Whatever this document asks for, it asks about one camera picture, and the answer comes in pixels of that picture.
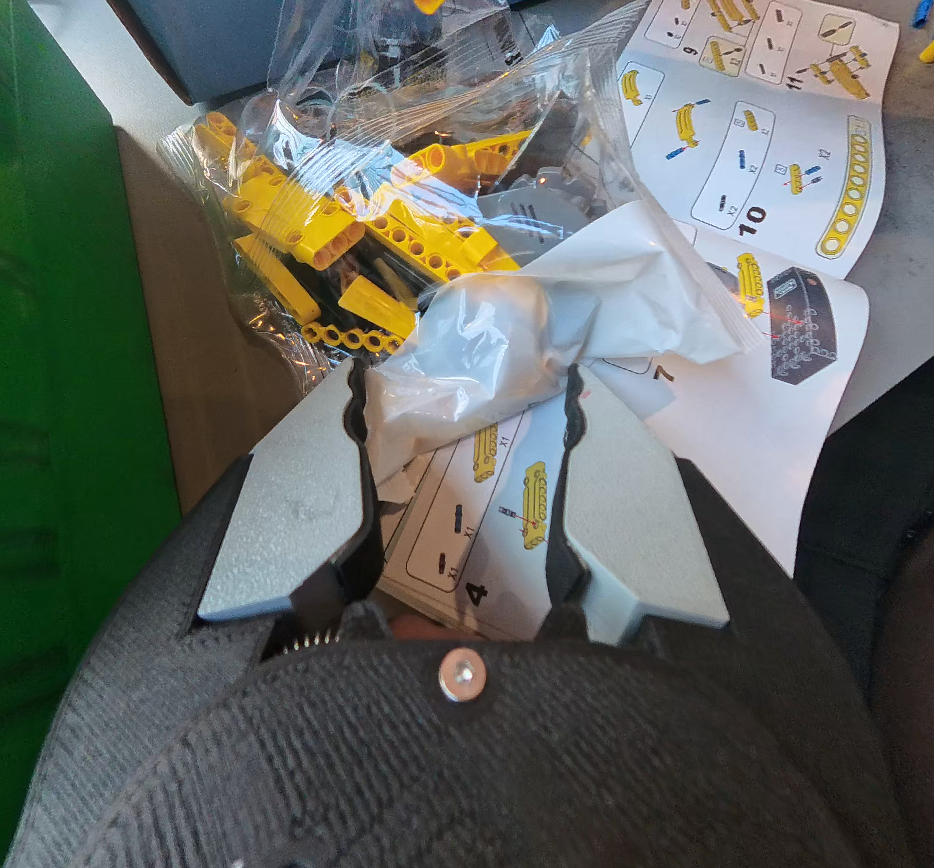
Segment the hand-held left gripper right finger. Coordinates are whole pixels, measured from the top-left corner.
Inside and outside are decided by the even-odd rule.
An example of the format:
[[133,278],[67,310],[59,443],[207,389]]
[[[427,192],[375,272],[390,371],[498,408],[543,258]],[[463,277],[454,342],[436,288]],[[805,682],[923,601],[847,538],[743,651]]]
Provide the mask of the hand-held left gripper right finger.
[[676,458],[589,368],[568,371],[548,524],[553,608],[580,608],[618,646],[648,617],[722,629],[730,613]]

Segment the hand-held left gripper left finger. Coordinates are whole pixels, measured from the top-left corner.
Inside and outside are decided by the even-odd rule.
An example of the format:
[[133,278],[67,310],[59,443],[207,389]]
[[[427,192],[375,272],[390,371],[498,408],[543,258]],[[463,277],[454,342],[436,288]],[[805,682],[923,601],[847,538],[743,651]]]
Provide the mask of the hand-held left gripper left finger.
[[384,551],[365,372],[342,362],[253,448],[199,620],[289,610],[302,625],[331,625],[374,590]]

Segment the clear bag of yellow bricks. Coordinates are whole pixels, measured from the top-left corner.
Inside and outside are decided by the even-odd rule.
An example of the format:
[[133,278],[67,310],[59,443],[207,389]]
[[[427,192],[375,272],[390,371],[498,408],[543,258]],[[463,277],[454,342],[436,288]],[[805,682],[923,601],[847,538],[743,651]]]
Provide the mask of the clear bag of yellow bricks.
[[616,61],[647,6],[548,41],[506,0],[284,0],[267,89],[163,140],[298,384],[375,367],[382,500],[573,363],[763,344],[636,169]]

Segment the green plastic bin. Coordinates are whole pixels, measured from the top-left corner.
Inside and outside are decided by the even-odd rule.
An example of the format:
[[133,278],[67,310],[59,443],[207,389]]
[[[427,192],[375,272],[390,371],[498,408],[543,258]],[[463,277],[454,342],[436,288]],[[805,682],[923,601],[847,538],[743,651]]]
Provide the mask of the green plastic bin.
[[2,855],[88,643],[180,518],[111,117],[1,0]]

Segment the white instruction booklet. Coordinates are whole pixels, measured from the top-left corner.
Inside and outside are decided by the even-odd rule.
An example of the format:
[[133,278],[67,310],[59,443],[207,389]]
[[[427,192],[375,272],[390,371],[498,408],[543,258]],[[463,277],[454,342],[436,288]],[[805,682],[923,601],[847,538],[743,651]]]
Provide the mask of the white instruction booklet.
[[[636,169],[763,335],[754,352],[591,370],[687,458],[793,574],[811,475],[865,339],[845,280],[885,179],[881,96],[898,26],[812,0],[652,0],[618,59]],[[383,591],[434,620],[530,638],[546,611],[543,511],[557,400],[419,465],[390,518]]]

